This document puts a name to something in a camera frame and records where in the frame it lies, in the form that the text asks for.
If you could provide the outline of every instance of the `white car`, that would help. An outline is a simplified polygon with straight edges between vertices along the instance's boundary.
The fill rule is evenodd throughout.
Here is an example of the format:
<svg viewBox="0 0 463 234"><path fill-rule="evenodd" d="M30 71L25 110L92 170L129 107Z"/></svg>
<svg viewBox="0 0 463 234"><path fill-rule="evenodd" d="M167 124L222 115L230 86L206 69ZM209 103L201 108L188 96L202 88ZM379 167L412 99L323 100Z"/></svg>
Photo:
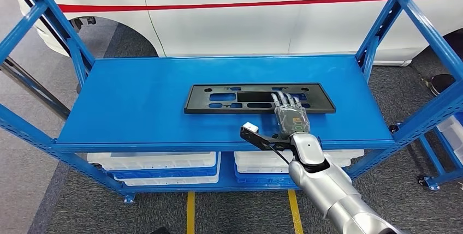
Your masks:
<svg viewBox="0 0 463 234"><path fill-rule="evenodd" d="M20 1L23 13L27 5ZM352 53L386 0L55 0L76 26L103 17L143 35L160 57ZM441 34L463 28L463 0L415 0ZM66 54L36 24L48 47ZM376 64L407 65L427 47L401 15Z"/></svg>

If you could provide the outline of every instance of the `storage bin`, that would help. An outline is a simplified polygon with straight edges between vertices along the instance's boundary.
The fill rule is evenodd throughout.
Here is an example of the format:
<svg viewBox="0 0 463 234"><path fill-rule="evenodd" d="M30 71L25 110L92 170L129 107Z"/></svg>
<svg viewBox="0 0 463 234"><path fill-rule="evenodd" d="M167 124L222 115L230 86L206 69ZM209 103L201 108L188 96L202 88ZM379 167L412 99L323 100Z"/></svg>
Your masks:
<svg viewBox="0 0 463 234"><path fill-rule="evenodd" d="M89 163L101 164L104 170L146 170L216 165L215 152L134 152L89 153Z"/></svg>
<svg viewBox="0 0 463 234"><path fill-rule="evenodd" d="M437 125L456 157L463 163L463 112L459 112Z"/></svg>
<svg viewBox="0 0 463 234"><path fill-rule="evenodd" d="M118 179L121 178L170 178L170 177L206 177L214 176L217 173L218 163L212 167L185 167L170 169L145 169L145 170L109 170Z"/></svg>
<svg viewBox="0 0 463 234"><path fill-rule="evenodd" d="M238 183L243 184L267 184L272 186L295 186L296 184L287 173L240 173L235 164L235 176Z"/></svg>
<svg viewBox="0 0 463 234"><path fill-rule="evenodd" d="M217 152L217 161L215 162L215 165L213 168L215 169L215 173L211 176L195 176L193 173L191 176L186 176L186 172L180 172L179 175L180 177L172 177L173 174L169 174L170 177L159 177L160 173L158 172L153 172L153 170L148 170L146 171L146 174L143 174L143 171L138 171L136 173L133 173L132 175L134 177L138 176L143 176L147 175L149 176L151 172L155 173L153 174L155 177L143 177L143 178L125 178L129 176L129 174L125 173L122 174L122 178L119 178L116 176L116 173L114 174L114 179L118 181L123 181L125 182L126 185L128 186L142 186L142 185L178 185L178 184L204 184L204 183L217 183L219 179L219 173L220 173L220 162L221 162L221 153Z"/></svg>
<svg viewBox="0 0 463 234"><path fill-rule="evenodd" d="M351 165L351 159L365 154L363 149L343 149L325 151L333 158L333 162L340 167ZM282 155L288 160L293 159L291 151L283 151ZM288 164L273 151L237 151L234 153L236 169L239 173L288 173Z"/></svg>

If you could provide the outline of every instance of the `yellow floor line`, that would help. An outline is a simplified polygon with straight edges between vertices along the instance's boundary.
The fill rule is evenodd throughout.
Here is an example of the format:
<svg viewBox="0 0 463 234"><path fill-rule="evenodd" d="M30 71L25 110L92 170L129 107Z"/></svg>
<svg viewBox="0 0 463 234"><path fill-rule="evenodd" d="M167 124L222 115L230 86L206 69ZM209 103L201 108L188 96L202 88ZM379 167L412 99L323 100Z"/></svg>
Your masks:
<svg viewBox="0 0 463 234"><path fill-rule="evenodd" d="M304 234L302 230L301 215L299 214L298 199L296 198L296 192L290 189L288 190L289 206L291 207L291 214L293 215L293 224L295 234Z"/></svg>
<svg viewBox="0 0 463 234"><path fill-rule="evenodd" d="M188 192L188 196L187 196L187 234L194 234L194 192L193 191Z"/></svg>

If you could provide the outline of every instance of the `robot finger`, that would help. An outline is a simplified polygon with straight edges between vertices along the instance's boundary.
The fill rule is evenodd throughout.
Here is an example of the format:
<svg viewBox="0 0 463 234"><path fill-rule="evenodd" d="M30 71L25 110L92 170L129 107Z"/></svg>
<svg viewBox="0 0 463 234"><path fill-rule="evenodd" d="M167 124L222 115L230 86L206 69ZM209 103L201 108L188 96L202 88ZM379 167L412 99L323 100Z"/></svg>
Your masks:
<svg viewBox="0 0 463 234"><path fill-rule="evenodd" d="M271 95L272 95L272 98L274 99L275 107L281 106L280 100L279 100L278 97L275 95L275 93L272 93Z"/></svg>
<svg viewBox="0 0 463 234"><path fill-rule="evenodd" d="M294 105L293 96L291 96L291 94L289 94L289 93L285 93L285 95L286 95L286 97L288 98L289 104L290 104L290 105Z"/></svg>
<svg viewBox="0 0 463 234"><path fill-rule="evenodd" d="M288 101L286 100L286 97L284 96L283 92L278 91L278 96L280 96L281 104L288 105Z"/></svg>
<svg viewBox="0 0 463 234"><path fill-rule="evenodd" d="M302 107L301 101L299 100L298 97L294 97L294 101L296 101L296 105L297 105L298 107Z"/></svg>

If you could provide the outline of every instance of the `shelf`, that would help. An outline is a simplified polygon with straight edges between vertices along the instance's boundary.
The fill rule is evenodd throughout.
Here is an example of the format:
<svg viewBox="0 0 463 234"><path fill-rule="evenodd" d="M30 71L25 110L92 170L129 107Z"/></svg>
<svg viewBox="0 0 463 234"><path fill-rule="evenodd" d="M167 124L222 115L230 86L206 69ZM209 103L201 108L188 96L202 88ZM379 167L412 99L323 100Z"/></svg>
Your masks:
<svg viewBox="0 0 463 234"><path fill-rule="evenodd" d="M272 135L278 131L275 115L184 114L191 85L304 82L321 83L336 106L336 113L309 114L311 133L325 149L394 144L355 57L340 55L99 59L54 147L256 150L240 138L241 125L251 122Z"/></svg>
<svg viewBox="0 0 463 234"><path fill-rule="evenodd" d="M296 186L277 184L243 184L236 181L234 165L235 159L232 152L222 152L219 180L217 183L186 184L186 185L156 185L156 186L124 186L124 190L142 192L183 192L183 191L263 191L299 189Z"/></svg>

